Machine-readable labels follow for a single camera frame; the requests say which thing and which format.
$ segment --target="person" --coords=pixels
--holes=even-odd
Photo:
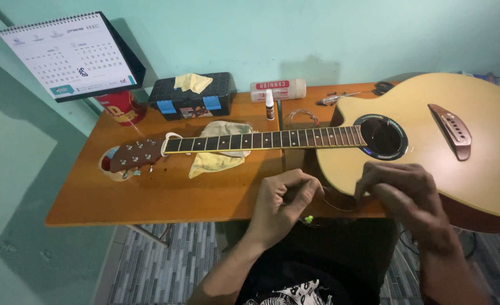
[[[282,196],[288,188],[301,184],[293,201],[284,203]],[[477,285],[464,259],[457,233],[442,209],[433,177],[422,166],[365,163],[362,177],[356,184],[356,200],[361,202],[367,193],[380,199],[388,216],[402,223],[416,239],[424,303],[490,304],[489,295]],[[188,304],[379,304],[385,271],[376,261],[386,257],[387,269],[393,254],[391,249],[398,238],[396,230],[393,230],[395,238],[391,239],[393,248],[387,242],[389,248],[381,249],[382,253],[373,258],[365,256],[362,251],[357,252],[360,247],[372,244],[370,239],[359,243],[352,239],[348,244],[336,242],[356,232],[331,236],[333,234],[326,234],[320,228],[294,228],[315,195],[323,195],[321,183],[301,170],[263,179],[248,229],[196,287]],[[369,222],[357,227],[360,221]],[[370,226],[371,229],[367,230],[369,238],[387,231],[372,227],[372,221],[379,220],[360,219],[346,227],[354,225],[356,231],[364,232],[364,226]],[[297,229],[299,232],[293,236],[297,227],[302,229]],[[304,239],[304,230],[312,231],[314,237]],[[312,244],[314,239],[320,242],[317,236],[331,240],[327,245]],[[343,249],[337,247],[333,252],[316,250],[336,247],[337,244]],[[373,244],[365,251],[375,247]],[[364,260],[359,267],[339,263],[350,260],[335,260],[335,256],[342,257],[344,253],[354,251],[358,255],[356,258],[352,256],[352,261]],[[370,274],[381,278],[372,280]]]

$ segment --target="tape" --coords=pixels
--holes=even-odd
[[[108,171],[109,168],[105,167],[110,167],[111,166],[111,159],[114,156],[114,153],[119,149],[119,146],[113,147],[107,151],[99,158],[99,162],[97,163],[97,168],[107,177],[111,178],[113,181],[120,182],[120,181],[125,181],[129,180],[131,177],[133,177],[133,171],[135,171],[134,168],[130,169],[127,171],[127,176],[124,178],[124,173],[125,171],[119,171],[117,173],[111,173]]]

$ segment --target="acoustic guitar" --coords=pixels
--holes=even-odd
[[[257,149],[316,149],[324,177],[346,195],[367,161],[420,163],[452,224],[500,232],[500,87],[460,74],[420,75],[375,99],[341,98],[327,128],[124,143],[111,171],[154,164],[162,152]]]

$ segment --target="polishing rag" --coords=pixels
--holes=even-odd
[[[248,124],[231,123],[227,121],[213,121],[209,123],[201,133],[201,137],[239,135],[252,133],[252,127]],[[250,151],[225,151],[222,156],[210,152],[200,152],[195,157],[190,169],[190,178],[197,177],[202,173],[213,173],[228,168],[233,168],[244,163],[244,157],[250,154]]]
[[[182,88],[182,91],[192,90],[195,93],[201,93],[212,81],[210,77],[188,73],[174,79],[174,89]]]

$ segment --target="table leg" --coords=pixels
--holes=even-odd
[[[138,226],[138,225],[127,225],[127,227],[129,227],[131,230],[133,230],[133,231],[135,231],[137,233],[140,233],[140,234],[148,237],[149,239],[152,239],[156,243],[162,244],[163,246],[165,246],[165,248],[169,247],[169,243],[168,242],[166,242],[165,240],[161,240],[159,237],[157,237],[154,234],[146,231],[141,226]],[[167,227],[165,228],[165,231],[169,230],[170,228],[171,228],[171,226],[167,225]]]

